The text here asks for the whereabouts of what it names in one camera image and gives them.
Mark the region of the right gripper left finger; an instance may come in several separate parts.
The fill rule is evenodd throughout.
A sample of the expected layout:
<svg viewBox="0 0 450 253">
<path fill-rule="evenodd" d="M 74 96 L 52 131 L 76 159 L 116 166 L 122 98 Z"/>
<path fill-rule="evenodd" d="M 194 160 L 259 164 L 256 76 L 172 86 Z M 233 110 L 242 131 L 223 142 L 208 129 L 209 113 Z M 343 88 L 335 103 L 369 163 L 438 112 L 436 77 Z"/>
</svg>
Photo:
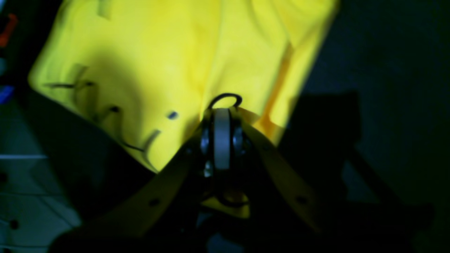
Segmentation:
<svg viewBox="0 0 450 253">
<path fill-rule="evenodd" d="M 197 228 L 201 202 L 212 196 L 213 109 L 167 166 L 111 211 L 59 236 L 51 253 L 206 252 Z"/>
</svg>

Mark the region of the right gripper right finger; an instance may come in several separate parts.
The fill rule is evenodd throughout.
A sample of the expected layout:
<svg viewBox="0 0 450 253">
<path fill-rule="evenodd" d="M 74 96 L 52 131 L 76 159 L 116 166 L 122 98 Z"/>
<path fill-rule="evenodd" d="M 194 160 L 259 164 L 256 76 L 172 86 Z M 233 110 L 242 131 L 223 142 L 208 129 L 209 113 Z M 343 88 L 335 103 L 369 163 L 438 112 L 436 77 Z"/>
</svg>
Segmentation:
<svg viewBox="0 0 450 253">
<path fill-rule="evenodd" d="M 355 149 L 348 154 L 377 205 L 322 200 L 237 107 L 229 108 L 229 184 L 249 199 L 251 218 L 258 210 L 288 208 L 305 227 L 294 239 L 303 252 L 411 253 L 411 237 L 432 223 L 433 207 L 404 205 Z"/>
</svg>

